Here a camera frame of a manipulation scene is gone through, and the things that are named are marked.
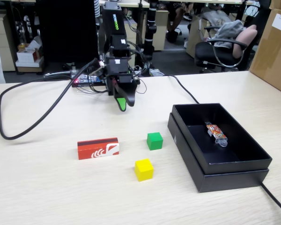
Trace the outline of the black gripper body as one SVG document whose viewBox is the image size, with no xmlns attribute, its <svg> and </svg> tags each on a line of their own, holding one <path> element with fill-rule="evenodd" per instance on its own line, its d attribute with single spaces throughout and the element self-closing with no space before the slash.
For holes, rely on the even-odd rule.
<svg viewBox="0 0 281 225">
<path fill-rule="evenodd" d="M 128 59 L 108 59 L 105 77 L 109 95 L 113 95 L 113 88 L 118 88 L 120 83 L 136 82 L 129 70 Z"/>
</svg>

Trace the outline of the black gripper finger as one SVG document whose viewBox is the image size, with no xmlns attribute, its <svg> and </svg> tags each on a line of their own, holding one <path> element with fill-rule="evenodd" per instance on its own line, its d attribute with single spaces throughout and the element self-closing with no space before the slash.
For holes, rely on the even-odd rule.
<svg viewBox="0 0 281 225">
<path fill-rule="evenodd" d="M 135 104 L 135 93 L 136 93 L 137 83 L 120 83 L 118 85 L 118 93 L 123 97 L 130 107 Z"/>
<path fill-rule="evenodd" d="M 122 88 L 113 88 L 113 96 L 118 104 L 120 111 L 126 111 L 126 92 Z"/>
</svg>

